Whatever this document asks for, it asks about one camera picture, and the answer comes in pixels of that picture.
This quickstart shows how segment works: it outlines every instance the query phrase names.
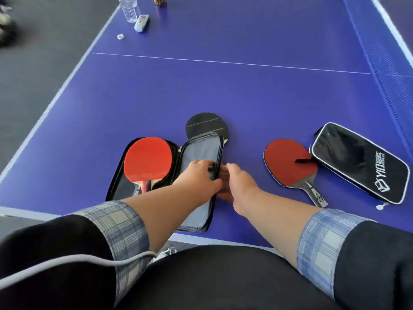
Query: closed black case with white trim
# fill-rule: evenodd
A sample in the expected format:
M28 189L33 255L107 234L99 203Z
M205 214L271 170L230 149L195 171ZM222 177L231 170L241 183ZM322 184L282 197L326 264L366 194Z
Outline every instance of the closed black case with white trim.
M403 202L410 177L404 161L335 123L325 124L314 135L309 152L319 163L381 201Z
M142 138L131 141L124 150L121 160L116 168L115 175L109 186L106 195L106 201L120 200L131 197L135 192L135 184L130 182L123 172L123 162L126 152L131 145ZM211 180L217 179L222 159L222 149L224 139L214 132L205 133L188 140L181 148L171 141L166 140L172 151L172 166L166 176L160 182L157 182L153 189L171 185L178 176L185 171L189 163L193 160L212 160L214 165L210 168L209 177ZM208 200L202 206L196 208L179 227L179 231L190 231L204 233L211 224L212 214L214 212L215 196Z

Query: blue net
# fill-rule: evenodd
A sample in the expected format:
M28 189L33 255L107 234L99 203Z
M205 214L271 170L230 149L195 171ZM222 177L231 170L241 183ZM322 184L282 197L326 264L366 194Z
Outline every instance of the blue net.
M344 0L372 73L413 159L413 68L372 0Z

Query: plastic bottle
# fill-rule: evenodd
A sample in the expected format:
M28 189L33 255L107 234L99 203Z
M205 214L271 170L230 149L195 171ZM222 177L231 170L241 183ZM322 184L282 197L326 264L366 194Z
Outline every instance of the plastic bottle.
M137 21L136 11L133 7L132 0L119 0L123 14L125 14L128 23L135 23Z
M131 0L131 2L133 7L137 7L137 0Z

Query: plaid cuff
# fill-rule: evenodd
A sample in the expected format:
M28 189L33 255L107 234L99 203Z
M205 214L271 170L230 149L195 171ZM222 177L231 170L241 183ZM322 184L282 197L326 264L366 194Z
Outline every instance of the plaid cuff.
M317 212L307 222L297 250L297 269L316 287L334 298L334 271L347 235L363 217L337 209Z
M126 260L149 250L145 225L134 209L120 201L108 201L76 213L90 219L105 236L113 260ZM126 295L152 257L116 268L115 305Z

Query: gray floor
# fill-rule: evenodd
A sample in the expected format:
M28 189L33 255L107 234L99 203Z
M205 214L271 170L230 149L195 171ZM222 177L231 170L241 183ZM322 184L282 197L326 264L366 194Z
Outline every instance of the gray floor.
M0 172L115 10L117 0L7 0L20 38L0 49ZM0 217L0 239L37 221Z

